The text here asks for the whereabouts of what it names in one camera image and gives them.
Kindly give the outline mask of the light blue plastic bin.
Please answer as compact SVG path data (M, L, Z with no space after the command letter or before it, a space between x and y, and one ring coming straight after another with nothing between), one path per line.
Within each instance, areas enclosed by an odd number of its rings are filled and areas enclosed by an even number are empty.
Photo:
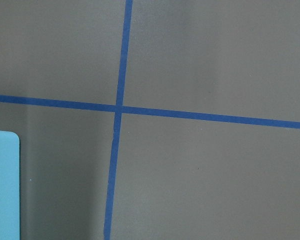
M20 139L0 130L0 240L20 239Z

